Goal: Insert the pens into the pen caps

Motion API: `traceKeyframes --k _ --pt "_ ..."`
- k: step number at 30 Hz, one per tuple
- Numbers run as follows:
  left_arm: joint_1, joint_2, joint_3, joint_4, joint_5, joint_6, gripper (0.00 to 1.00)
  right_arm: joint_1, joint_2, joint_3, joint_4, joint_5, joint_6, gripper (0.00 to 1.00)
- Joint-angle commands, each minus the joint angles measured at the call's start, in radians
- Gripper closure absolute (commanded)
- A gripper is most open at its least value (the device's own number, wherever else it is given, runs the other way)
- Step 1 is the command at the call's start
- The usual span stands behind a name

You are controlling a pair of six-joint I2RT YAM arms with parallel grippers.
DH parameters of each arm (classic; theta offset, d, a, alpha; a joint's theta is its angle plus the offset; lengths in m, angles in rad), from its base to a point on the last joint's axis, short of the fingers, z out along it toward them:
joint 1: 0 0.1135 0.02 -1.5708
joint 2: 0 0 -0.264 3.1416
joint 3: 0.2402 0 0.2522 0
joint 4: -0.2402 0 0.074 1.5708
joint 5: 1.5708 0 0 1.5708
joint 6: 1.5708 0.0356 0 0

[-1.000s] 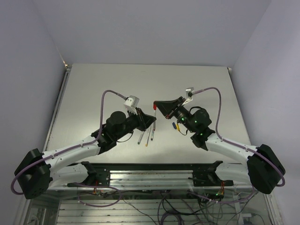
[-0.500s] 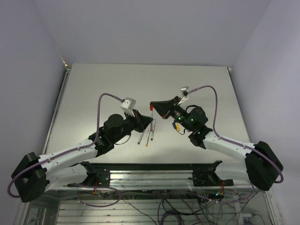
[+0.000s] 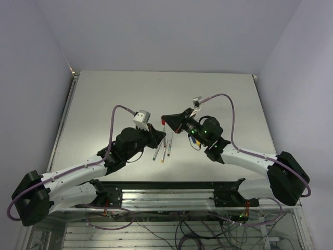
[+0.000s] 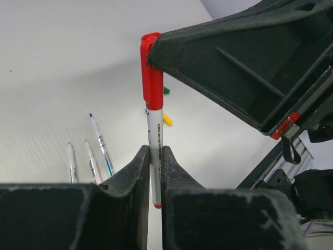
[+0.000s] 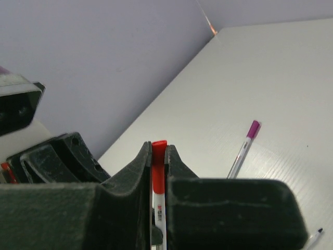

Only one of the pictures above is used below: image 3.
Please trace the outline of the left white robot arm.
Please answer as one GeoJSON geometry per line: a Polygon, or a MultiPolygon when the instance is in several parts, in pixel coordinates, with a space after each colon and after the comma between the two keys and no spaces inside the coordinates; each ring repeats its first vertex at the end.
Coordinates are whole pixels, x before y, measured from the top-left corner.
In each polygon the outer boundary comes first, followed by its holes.
{"type": "Polygon", "coordinates": [[[11,196],[10,206],[19,215],[17,221],[28,227],[62,208],[80,204],[102,206],[110,199],[98,178],[125,167],[145,148],[157,148],[165,137],[166,133],[156,130],[152,124],[145,129],[125,128],[84,163],[44,174],[35,170],[28,172],[11,196]]]}

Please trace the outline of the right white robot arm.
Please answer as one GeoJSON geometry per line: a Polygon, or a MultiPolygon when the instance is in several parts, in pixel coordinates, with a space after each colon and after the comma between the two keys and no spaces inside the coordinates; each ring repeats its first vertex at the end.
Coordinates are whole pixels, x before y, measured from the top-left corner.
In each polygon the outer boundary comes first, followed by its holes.
{"type": "Polygon", "coordinates": [[[262,176],[257,180],[241,180],[229,194],[233,205],[241,206],[258,198],[274,198],[287,206],[299,201],[310,178],[290,153],[271,155],[237,149],[222,138],[223,129],[214,117],[206,116],[200,123],[191,116],[192,111],[188,108],[180,114],[163,115],[161,119],[175,133],[187,132],[205,146],[204,153],[211,161],[242,167],[262,176]]]}

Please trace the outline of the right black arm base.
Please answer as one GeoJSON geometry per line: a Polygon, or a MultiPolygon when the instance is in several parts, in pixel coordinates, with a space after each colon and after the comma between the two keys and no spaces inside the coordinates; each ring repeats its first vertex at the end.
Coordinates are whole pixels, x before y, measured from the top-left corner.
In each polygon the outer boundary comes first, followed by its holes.
{"type": "Polygon", "coordinates": [[[214,182],[217,186],[214,188],[213,195],[209,197],[214,202],[215,207],[258,207],[258,198],[244,198],[239,193],[239,187],[245,182],[245,178],[238,179],[235,182],[214,182]]]}

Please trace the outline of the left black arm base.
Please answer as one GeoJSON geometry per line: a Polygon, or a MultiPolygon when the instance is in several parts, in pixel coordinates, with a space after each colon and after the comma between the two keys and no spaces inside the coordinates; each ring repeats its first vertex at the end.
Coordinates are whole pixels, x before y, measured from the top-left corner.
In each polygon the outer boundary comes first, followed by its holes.
{"type": "Polygon", "coordinates": [[[76,208],[83,207],[115,207],[119,208],[122,205],[122,191],[115,185],[109,185],[108,182],[101,182],[97,179],[92,179],[83,185],[87,184],[89,193],[92,193],[92,198],[85,198],[84,201],[75,204],[76,208]]]}

